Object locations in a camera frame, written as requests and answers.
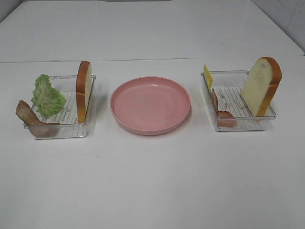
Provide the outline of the yellow cheese slice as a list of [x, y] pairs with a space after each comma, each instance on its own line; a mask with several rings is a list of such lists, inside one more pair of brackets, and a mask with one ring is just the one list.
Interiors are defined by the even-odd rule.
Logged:
[[212, 84], [214, 80], [206, 65], [203, 67], [203, 76], [210, 93], [212, 93]]

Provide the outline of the bacon strip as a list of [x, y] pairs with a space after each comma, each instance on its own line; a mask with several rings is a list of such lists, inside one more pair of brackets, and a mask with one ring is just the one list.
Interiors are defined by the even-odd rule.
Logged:
[[221, 127], [235, 127], [237, 122], [233, 115], [228, 111], [221, 111], [218, 109], [218, 98], [214, 89], [212, 89], [212, 98], [217, 115], [217, 125]]
[[23, 100], [20, 100], [16, 107], [16, 115], [27, 126], [31, 126], [30, 132], [38, 138], [54, 137], [58, 134], [59, 128], [54, 125], [60, 123], [45, 123], [38, 119], [30, 106]]

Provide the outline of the bread slice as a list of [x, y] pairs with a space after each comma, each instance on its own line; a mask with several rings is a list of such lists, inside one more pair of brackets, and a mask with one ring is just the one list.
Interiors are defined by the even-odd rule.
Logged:
[[85, 121], [92, 88], [92, 67], [89, 61], [81, 61], [76, 81], [78, 123]]
[[241, 89], [252, 116], [264, 116], [281, 79], [282, 71], [274, 58], [261, 57], [255, 62]]

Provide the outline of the green lettuce leaf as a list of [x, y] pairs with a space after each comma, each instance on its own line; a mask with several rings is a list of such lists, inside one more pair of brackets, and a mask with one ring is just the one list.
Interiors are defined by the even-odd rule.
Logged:
[[58, 114], [64, 107], [66, 100], [58, 90], [52, 87], [49, 76], [41, 74], [35, 80], [34, 85], [31, 101], [37, 107], [37, 112], [45, 118]]

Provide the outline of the pink round plate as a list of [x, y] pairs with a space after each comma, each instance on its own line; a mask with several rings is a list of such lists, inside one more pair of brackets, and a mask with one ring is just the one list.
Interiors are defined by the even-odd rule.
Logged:
[[191, 99], [173, 80], [141, 77], [120, 85], [111, 96], [110, 108], [124, 129], [140, 135], [160, 135], [183, 123]]

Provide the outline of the clear right plastic tray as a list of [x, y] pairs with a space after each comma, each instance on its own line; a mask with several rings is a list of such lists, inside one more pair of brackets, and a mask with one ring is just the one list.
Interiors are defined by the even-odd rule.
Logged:
[[204, 98], [216, 131], [262, 131], [269, 128], [271, 121], [276, 118], [273, 108], [269, 106], [264, 116], [252, 116], [240, 95], [241, 88], [249, 74], [248, 71], [211, 71], [210, 74], [213, 77], [212, 89], [214, 89], [218, 98], [218, 109], [230, 112], [237, 122], [235, 127], [221, 127], [217, 125], [217, 115], [212, 93], [210, 93], [203, 73], [201, 73]]

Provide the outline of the clear plastic tray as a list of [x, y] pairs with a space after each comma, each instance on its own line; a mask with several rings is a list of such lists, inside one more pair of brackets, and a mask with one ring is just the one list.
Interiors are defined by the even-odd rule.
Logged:
[[217, 125], [217, 115], [212, 93], [210, 93], [203, 73], [201, 73], [204, 98], [216, 131], [262, 131], [269, 128], [271, 121], [276, 118], [273, 108], [269, 106], [264, 116], [252, 116], [240, 95], [241, 88], [249, 74], [248, 71], [211, 71], [210, 74], [213, 77], [212, 89], [214, 89], [218, 98], [218, 109], [230, 112], [237, 122], [235, 127], [221, 127]]
[[76, 100], [76, 75], [50, 76], [50, 83], [53, 88], [59, 91], [65, 98], [66, 103], [62, 110], [50, 118], [45, 118], [37, 112], [35, 105], [31, 106], [31, 110], [36, 114], [37, 118], [50, 125], [29, 126], [24, 124], [24, 128], [34, 136], [35, 139], [54, 139], [54, 138], [77, 138], [88, 135], [95, 121], [92, 114], [92, 108], [95, 103], [95, 83], [96, 76], [92, 76], [91, 94], [87, 107], [87, 114], [83, 123], [78, 122], [77, 100]]

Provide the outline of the clear left plastic tray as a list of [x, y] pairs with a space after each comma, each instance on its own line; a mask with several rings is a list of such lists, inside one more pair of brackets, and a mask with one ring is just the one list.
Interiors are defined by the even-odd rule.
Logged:
[[50, 118], [45, 118], [37, 112], [35, 105], [31, 106], [31, 110], [36, 114], [37, 118], [50, 125], [29, 126], [24, 124], [24, 128], [34, 136], [35, 139], [54, 139], [54, 138], [77, 138], [88, 135], [95, 121], [92, 114], [92, 108], [95, 103], [95, 83], [96, 76], [92, 76], [91, 94], [87, 107], [87, 114], [83, 123], [78, 122], [77, 100], [76, 100], [76, 75], [50, 76], [50, 83], [53, 88], [59, 91], [65, 98], [66, 103], [62, 110]]

